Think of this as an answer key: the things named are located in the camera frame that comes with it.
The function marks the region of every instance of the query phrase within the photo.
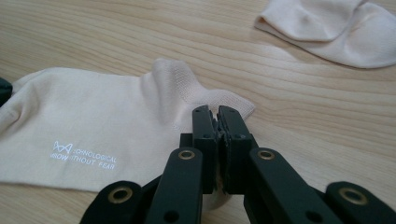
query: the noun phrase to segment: fabric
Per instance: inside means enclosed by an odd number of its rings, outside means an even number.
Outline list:
[[[366,0],[270,0],[255,27],[336,63],[396,64],[396,17]]]
[[[99,191],[161,175],[191,112],[209,105],[253,111],[248,100],[208,90],[181,61],[157,60],[142,77],[50,68],[18,80],[0,107],[0,181]],[[224,195],[206,198],[206,208]]]

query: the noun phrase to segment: black plastic part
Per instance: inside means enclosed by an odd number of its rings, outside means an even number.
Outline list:
[[[142,188],[140,204],[135,210],[131,210],[131,213],[134,214],[134,218],[131,223],[141,224],[146,220],[155,191],[160,184],[161,177],[161,175],[158,176]]]
[[[181,133],[178,147],[192,147],[192,133]]]
[[[202,153],[192,147],[174,150],[166,163],[145,223],[201,223]]]
[[[274,223],[342,223],[278,152],[259,147],[249,157],[251,179]]]
[[[345,223],[396,223],[396,214],[389,206],[369,190],[352,183],[331,183],[326,189],[325,201]]]
[[[216,188],[218,144],[213,123],[213,115],[207,105],[192,111],[192,147],[199,149],[204,156],[202,180],[204,194],[210,194]]]
[[[219,128],[224,131],[219,143],[220,175],[224,191],[230,194],[244,194],[247,186],[248,153],[252,138],[239,112],[221,105],[218,113]]]
[[[12,95],[12,85],[5,79],[0,78],[0,106],[6,103]]]
[[[270,210],[254,186],[247,188],[244,207],[251,224],[274,223]]]
[[[96,196],[80,223],[139,223],[134,221],[134,211],[137,211],[141,196],[141,188],[136,183],[119,181],[108,185]]]

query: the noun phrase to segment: white sock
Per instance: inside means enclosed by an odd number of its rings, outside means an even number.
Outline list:
[[[336,63],[396,64],[396,17],[366,1],[270,0],[255,27]]]
[[[205,89],[180,61],[157,60],[142,77],[69,68],[23,77],[0,108],[0,181],[91,191],[119,180],[146,185],[179,135],[192,132],[199,105],[228,105],[243,118],[254,109]]]

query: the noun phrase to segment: wooden table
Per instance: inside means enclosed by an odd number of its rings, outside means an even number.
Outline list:
[[[395,14],[394,0],[376,1]],[[256,106],[247,120],[311,186],[362,185],[396,209],[396,66],[332,63],[253,28],[266,0],[0,0],[0,76],[61,66],[141,76],[184,60],[209,89]],[[95,193],[0,185],[1,223],[78,223]],[[203,223],[248,223],[242,197]]]

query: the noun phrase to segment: screw hole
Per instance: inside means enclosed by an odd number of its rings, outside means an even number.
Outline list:
[[[310,221],[314,223],[321,223],[323,221],[323,218],[319,213],[307,211],[305,215]]]
[[[178,212],[169,211],[169,212],[165,213],[165,215],[163,216],[163,220],[165,220],[168,223],[174,223],[174,222],[178,221]]]
[[[267,161],[272,160],[275,157],[274,153],[267,150],[261,150],[257,153],[257,155],[263,160],[267,160]]]
[[[133,194],[134,192],[130,188],[121,186],[111,190],[107,198],[111,203],[125,203]]]
[[[341,188],[338,190],[339,194],[350,203],[356,205],[366,205],[368,200],[360,191],[352,188]]]
[[[238,139],[246,138],[246,136],[244,136],[244,135],[241,134],[241,133],[235,134],[234,137],[235,137],[235,138],[238,138]]]
[[[181,158],[182,160],[190,160],[195,157],[195,153],[190,150],[183,150],[178,153],[178,157]]]

